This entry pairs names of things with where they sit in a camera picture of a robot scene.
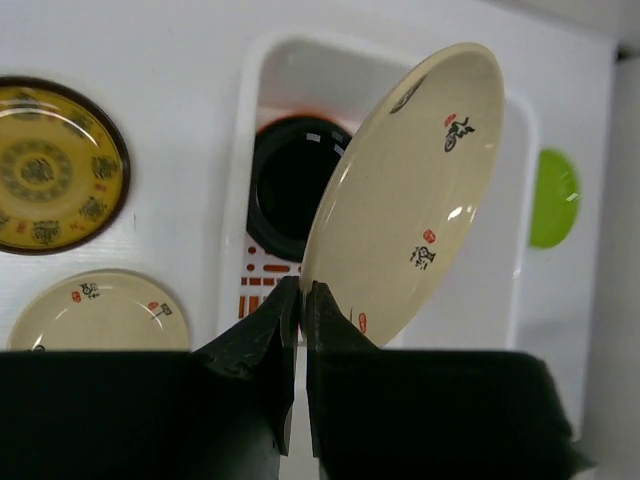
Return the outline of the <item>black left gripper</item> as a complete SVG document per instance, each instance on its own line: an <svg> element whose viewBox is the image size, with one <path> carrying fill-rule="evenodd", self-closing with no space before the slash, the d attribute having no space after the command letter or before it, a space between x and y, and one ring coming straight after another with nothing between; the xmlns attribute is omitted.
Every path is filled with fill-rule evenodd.
<svg viewBox="0 0 640 480"><path fill-rule="evenodd" d="M289 454L297 276L186 353L5 353L5 479L276 479ZM509 352L313 351L325 479L568 479L553 381Z"/></svg>

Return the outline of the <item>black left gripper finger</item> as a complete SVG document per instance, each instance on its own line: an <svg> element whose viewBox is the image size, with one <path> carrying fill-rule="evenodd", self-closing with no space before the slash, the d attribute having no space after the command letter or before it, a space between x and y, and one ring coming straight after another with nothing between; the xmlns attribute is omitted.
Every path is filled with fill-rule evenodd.
<svg viewBox="0 0 640 480"><path fill-rule="evenodd" d="M313 456L321 458L321 394L317 363L325 353L352 353L376 346L339 309L326 283L313 281L303 295L303 335L307 345L306 393Z"/></svg>

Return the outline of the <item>cream patterned plate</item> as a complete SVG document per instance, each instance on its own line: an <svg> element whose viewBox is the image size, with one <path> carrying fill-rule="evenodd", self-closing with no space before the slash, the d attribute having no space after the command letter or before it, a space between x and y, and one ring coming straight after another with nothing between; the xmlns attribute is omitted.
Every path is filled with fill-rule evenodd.
<svg viewBox="0 0 640 480"><path fill-rule="evenodd" d="M8 337L9 351L187 351L179 302L137 272L88 271L35 297Z"/></svg>
<svg viewBox="0 0 640 480"><path fill-rule="evenodd" d="M342 314L388 344L433 295L486 196L504 124L501 68L457 43L406 73L356 131L307 240L304 293L326 283Z"/></svg>

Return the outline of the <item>black plate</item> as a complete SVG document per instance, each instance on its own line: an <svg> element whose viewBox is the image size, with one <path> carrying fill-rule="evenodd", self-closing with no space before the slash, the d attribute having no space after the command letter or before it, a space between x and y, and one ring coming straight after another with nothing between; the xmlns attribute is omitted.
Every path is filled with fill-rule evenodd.
<svg viewBox="0 0 640 480"><path fill-rule="evenodd" d="M302 114L258 130L246 230L266 252L302 260L319 202L351 138L328 119Z"/></svg>

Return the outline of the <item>green plate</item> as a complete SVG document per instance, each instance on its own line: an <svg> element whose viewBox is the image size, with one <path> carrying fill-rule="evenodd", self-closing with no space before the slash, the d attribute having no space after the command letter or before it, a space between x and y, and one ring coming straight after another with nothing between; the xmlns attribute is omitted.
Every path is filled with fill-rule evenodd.
<svg viewBox="0 0 640 480"><path fill-rule="evenodd" d="M580 209L581 183L568 155L544 148L538 156L529 244L537 249L558 246L572 230Z"/></svg>

